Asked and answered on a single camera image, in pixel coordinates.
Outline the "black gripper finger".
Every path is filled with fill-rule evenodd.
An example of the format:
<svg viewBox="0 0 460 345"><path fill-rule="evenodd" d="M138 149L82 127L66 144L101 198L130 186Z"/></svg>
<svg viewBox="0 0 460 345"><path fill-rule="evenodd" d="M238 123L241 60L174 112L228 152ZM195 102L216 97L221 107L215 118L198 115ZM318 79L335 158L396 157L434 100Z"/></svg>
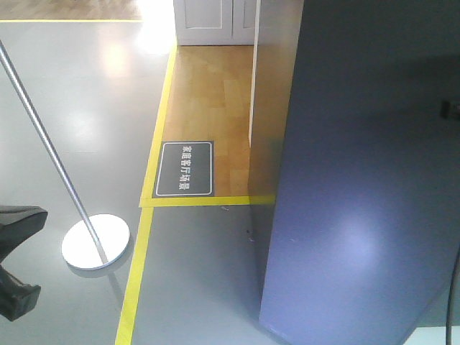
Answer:
<svg viewBox="0 0 460 345"><path fill-rule="evenodd" d="M9 321L32 311L40 292L39 285L25 284L1 267L1 315Z"/></svg>
<svg viewBox="0 0 460 345"><path fill-rule="evenodd" d="M22 242L42 230L48 212L39 206L1 206L1 262Z"/></svg>

